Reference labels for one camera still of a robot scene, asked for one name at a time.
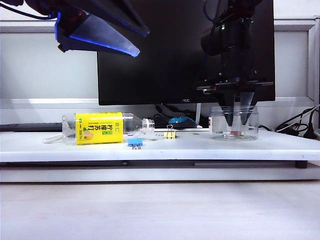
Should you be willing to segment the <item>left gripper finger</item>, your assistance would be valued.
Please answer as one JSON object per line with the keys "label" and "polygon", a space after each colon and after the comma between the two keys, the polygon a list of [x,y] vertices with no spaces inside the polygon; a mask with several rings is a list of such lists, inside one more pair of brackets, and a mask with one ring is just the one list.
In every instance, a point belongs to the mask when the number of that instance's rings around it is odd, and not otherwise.
{"label": "left gripper finger", "polygon": [[91,14],[87,15],[84,22],[69,37],[107,50],[128,54],[132,57],[137,57],[140,53],[140,50],[131,41],[105,20]]}
{"label": "left gripper finger", "polygon": [[82,9],[109,23],[146,37],[150,30],[129,0],[83,0]]}

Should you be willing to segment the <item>left gripper blue body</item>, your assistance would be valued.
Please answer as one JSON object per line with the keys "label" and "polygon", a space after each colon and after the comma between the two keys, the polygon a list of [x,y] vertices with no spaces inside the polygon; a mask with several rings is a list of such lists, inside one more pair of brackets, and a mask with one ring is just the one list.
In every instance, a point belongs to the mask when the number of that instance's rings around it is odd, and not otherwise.
{"label": "left gripper blue body", "polygon": [[89,43],[80,37],[72,37],[76,30],[80,30],[89,18],[90,14],[80,10],[71,9],[57,13],[57,20],[54,25],[55,39],[59,43],[58,49],[63,53],[66,51],[91,51]]}

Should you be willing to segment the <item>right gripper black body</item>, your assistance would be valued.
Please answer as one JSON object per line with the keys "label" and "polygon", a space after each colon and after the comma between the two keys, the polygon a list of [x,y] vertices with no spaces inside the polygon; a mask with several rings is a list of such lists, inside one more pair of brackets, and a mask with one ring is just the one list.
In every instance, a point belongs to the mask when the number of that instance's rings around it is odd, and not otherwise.
{"label": "right gripper black body", "polygon": [[273,86],[270,81],[247,80],[247,81],[229,81],[229,80],[205,80],[196,83],[196,90],[203,94],[226,93],[227,91],[242,93],[255,92],[258,88],[264,86]]}

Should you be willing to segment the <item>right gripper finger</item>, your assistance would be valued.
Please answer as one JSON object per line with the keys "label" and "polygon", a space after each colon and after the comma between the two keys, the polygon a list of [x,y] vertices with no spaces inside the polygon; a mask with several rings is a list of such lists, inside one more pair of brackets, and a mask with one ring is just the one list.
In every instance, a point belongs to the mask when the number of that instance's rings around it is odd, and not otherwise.
{"label": "right gripper finger", "polygon": [[220,92],[216,95],[217,102],[229,127],[233,125],[234,120],[235,95],[234,91]]}
{"label": "right gripper finger", "polygon": [[251,102],[254,97],[254,92],[241,92],[240,93],[240,119],[241,124],[246,125],[249,117],[251,116],[254,106],[251,106]]}

